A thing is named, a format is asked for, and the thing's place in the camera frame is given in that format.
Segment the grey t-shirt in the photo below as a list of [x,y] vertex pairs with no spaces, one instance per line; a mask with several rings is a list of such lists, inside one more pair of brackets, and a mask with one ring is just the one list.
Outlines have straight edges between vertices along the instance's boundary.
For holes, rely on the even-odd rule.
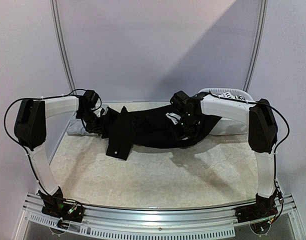
[[76,119],[74,116],[70,119],[66,133],[69,136],[94,136],[93,133],[89,133],[83,127],[83,124],[80,119]]

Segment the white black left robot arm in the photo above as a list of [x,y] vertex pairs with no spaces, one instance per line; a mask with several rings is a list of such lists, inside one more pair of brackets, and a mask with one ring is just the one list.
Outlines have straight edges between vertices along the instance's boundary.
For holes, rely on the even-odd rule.
[[65,94],[40,98],[21,98],[14,124],[16,142],[24,148],[39,188],[46,195],[53,196],[58,190],[49,160],[46,154],[46,120],[50,117],[75,112],[82,121],[86,132],[100,133],[100,114],[102,100],[94,90],[85,90],[84,94]]

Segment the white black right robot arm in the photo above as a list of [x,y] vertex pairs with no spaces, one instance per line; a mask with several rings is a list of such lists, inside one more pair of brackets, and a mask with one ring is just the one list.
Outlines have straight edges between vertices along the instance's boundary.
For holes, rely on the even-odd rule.
[[248,145],[257,163],[258,187],[252,206],[255,218],[262,218],[271,210],[268,199],[277,193],[276,148],[278,126],[269,101],[253,101],[230,92],[216,94],[200,91],[193,96],[178,91],[170,104],[176,110],[170,117],[182,138],[195,136],[198,127],[205,122],[208,132],[217,128],[223,135],[246,134]]

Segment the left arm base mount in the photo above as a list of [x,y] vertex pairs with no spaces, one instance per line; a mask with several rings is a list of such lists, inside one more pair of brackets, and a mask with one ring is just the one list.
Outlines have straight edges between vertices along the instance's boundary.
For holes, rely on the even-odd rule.
[[62,219],[63,221],[72,221],[81,223],[83,221],[85,208],[77,200],[64,198],[62,189],[58,187],[53,195],[38,191],[38,195],[43,201],[41,212],[44,215]]

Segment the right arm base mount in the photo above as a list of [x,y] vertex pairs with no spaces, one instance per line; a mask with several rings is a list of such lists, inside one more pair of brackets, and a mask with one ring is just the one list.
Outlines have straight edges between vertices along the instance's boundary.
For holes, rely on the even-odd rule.
[[278,211],[275,202],[256,202],[253,204],[239,206],[234,209],[235,216],[238,223],[251,222],[255,220],[262,220],[269,217],[272,217],[271,220],[268,220],[269,224],[272,224],[276,221],[282,211],[283,205],[281,206],[280,211]]

